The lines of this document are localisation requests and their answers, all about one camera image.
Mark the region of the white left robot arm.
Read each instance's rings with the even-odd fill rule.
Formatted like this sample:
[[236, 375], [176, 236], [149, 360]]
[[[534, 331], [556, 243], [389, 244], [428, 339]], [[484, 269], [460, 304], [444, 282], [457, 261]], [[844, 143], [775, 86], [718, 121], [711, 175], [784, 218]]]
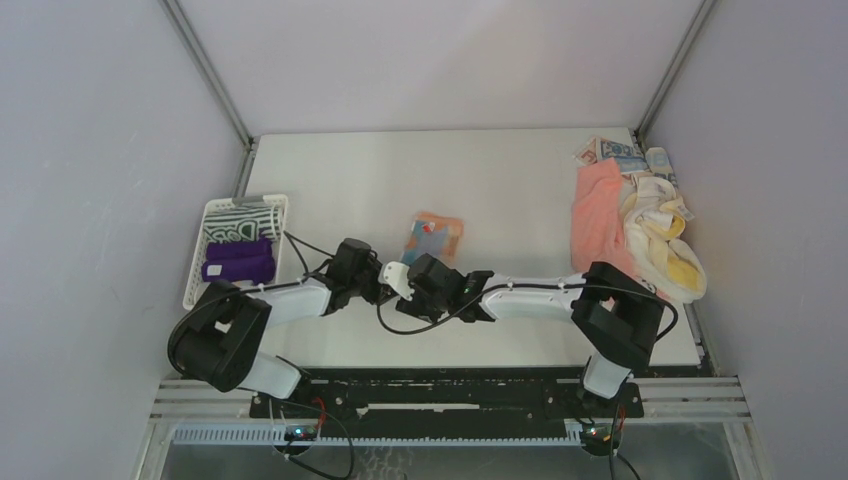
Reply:
[[383, 286], [376, 263], [342, 275], [310, 273], [288, 283], [243, 289], [216, 280], [172, 330], [166, 347], [171, 366], [182, 376], [226, 393], [262, 393], [290, 417], [311, 407], [311, 388], [300, 370], [260, 345], [279, 325], [329, 316], [361, 297], [375, 304]]

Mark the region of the orange polka dot towel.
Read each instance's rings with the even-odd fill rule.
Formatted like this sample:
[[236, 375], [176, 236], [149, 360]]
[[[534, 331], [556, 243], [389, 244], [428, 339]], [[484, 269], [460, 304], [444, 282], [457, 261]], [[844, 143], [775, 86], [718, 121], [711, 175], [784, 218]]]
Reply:
[[432, 212], [416, 214], [400, 262], [412, 265], [424, 254], [429, 254], [452, 267], [456, 263], [459, 244], [464, 235], [464, 222]]

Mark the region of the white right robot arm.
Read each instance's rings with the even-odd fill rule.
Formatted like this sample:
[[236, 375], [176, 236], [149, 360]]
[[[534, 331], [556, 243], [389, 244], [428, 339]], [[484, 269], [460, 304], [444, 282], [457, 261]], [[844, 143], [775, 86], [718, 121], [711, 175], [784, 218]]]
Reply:
[[426, 321], [427, 329], [449, 320], [466, 323], [501, 319], [568, 321], [592, 345], [578, 388], [579, 406], [592, 416], [605, 415], [627, 379], [648, 367], [655, 344], [678, 310], [641, 283], [607, 262], [594, 262], [583, 274], [548, 279], [518, 278], [478, 270], [468, 274], [424, 254], [413, 264], [390, 262], [378, 281], [393, 292], [396, 309]]

